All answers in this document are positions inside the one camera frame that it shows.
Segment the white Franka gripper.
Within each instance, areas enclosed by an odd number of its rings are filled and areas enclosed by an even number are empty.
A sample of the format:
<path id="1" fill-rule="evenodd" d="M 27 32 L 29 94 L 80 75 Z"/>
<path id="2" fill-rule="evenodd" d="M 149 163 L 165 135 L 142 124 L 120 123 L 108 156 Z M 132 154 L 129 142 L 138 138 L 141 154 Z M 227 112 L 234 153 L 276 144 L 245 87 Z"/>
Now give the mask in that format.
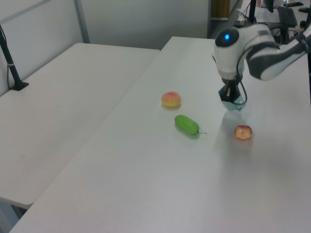
<path id="1" fill-rule="evenodd" d="M 244 72 L 244 65 L 237 64 L 237 65 L 229 65 L 225 67 L 224 65 L 217 63 L 216 64 L 218 73 L 221 77 L 222 82 L 225 84 L 224 86 L 224 95 L 226 98 L 230 98 L 232 92 L 232 98 L 237 99 L 241 96 L 239 90 L 239 84 L 236 83 L 232 84 L 232 82 L 238 82 L 243 77 Z"/>

